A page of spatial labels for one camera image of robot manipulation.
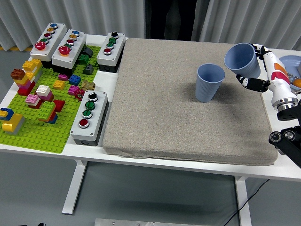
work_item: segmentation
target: plate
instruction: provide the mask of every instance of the plate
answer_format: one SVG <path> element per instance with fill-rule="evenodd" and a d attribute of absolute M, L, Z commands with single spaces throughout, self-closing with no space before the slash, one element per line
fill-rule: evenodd
<path fill-rule="evenodd" d="M 298 71 L 298 66 L 301 63 L 301 56 L 288 55 L 279 58 L 279 60 L 281 60 L 281 62 L 284 64 L 285 69 L 289 74 L 293 74 L 294 76 L 301 78 Z M 290 84 L 290 86 L 294 90 L 300 89 L 299 87 L 294 86 L 293 84 Z"/>

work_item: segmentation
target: ribbed cup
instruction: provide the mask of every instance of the ribbed cup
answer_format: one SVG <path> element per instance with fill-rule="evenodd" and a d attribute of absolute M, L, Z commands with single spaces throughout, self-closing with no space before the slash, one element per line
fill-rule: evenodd
<path fill-rule="evenodd" d="M 249 43 L 233 46 L 225 55 L 225 66 L 245 78 L 258 78 L 260 67 L 254 47 Z"/>
<path fill-rule="evenodd" d="M 214 64 L 201 65 L 197 70 L 196 98 L 209 102 L 225 78 L 224 70 Z"/>

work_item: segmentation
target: white table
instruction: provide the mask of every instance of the white table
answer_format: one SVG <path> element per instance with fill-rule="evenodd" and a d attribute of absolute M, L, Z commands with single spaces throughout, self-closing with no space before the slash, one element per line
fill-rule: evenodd
<path fill-rule="evenodd" d="M 101 46 L 106 36 L 87 35 L 87 45 Z M 298 55 L 301 56 L 299 51 L 291 50 L 272 50 L 276 56 L 282 57 L 286 55 Z M 260 62 L 261 67 L 261 79 L 267 79 L 266 73 L 263 67 L 263 62 Z M 94 82 L 96 83 L 96 91 L 105 91 L 108 95 L 109 102 L 112 102 L 115 85 L 117 81 L 118 73 L 106 73 L 98 71 Z M 18 87 L 13 84 L 5 98 L 0 104 L 0 107 L 7 107 L 10 101 L 16 94 Z M 267 91 L 263 93 L 263 101 L 267 109 L 269 121 L 273 131 L 280 131 L 284 128 L 293 127 L 298 125 L 297 120 L 293 121 L 278 121 L 277 111 L 275 111 L 271 105 L 272 92 Z M 76 203 L 77 195 L 81 186 L 81 181 L 85 173 L 87 161 L 125 164 L 134 166 L 154 167 L 163 169 L 173 170 L 185 170 L 203 173 L 214 173 L 235 176 L 238 207 L 241 207 L 247 200 L 246 183 L 247 177 L 254 178 L 270 178 L 278 180 L 289 180 L 289 181 L 301 181 L 301 169 L 295 165 L 286 155 L 278 154 L 278 159 L 274 165 L 270 166 L 244 166 L 244 165 L 230 165 L 230 164 L 218 164 L 218 163 L 206 163 L 196 161 L 174 161 L 174 160 L 163 160 L 163 159 L 133 159 L 125 158 L 115 155 L 108 155 L 99 146 L 86 146 L 85 150 L 82 149 L 81 145 L 76 145 L 71 137 L 69 137 L 67 144 L 62 153 L 50 153 L 44 151 L 38 151 L 27 148 L 20 148 L 15 146 L 8 146 L 0 144 L 1 152 L 18 153 L 18 154 L 29 154 L 46 157 L 66 158 L 73 159 L 76 161 L 77 166 L 73 175 L 73 179 L 66 197 L 66 201 L 63 207 L 62 213 L 72 214 Z M 251 225 L 251 218 L 248 204 L 240 211 L 241 225 Z"/>

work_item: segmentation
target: black cable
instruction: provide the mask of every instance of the black cable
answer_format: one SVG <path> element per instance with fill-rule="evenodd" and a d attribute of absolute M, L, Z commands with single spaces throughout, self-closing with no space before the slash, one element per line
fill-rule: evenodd
<path fill-rule="evenodd" d="M 248 203 L 248 201 L 250 201 L 250 199 L 252 199 L 253 196 L 256 195 L 257 192 L 261 189 L 261 187 L 264 186 L 265 183 L 267 183 L 269 180 L 270 179 L 267 179 L 262 185 L 260 185 L 260 187 L 257 189 L 257 191 L 250 198 L 248 198 L 248 200 L 244 203 L 244 205 L 239 210 L 237 210 L 223 226 L 226 226 L 232 220 L 232 218 L 234 218 L 234 216 L 243 209 L 243 207 Z"/>

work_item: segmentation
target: gray cushion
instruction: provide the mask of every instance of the gray cushion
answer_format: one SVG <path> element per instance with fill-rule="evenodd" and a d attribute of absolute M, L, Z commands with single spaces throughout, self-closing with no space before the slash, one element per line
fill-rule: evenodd
<path fill-rule="evenodd" d="M 128 39 L 105 129 L 108 154 L 270 165 L 277 151 L 260 93 L 223 63 L 233 45 Z M 226 78 L 213 99 L 195 98 L 197 68 L 214 63 Z"/>

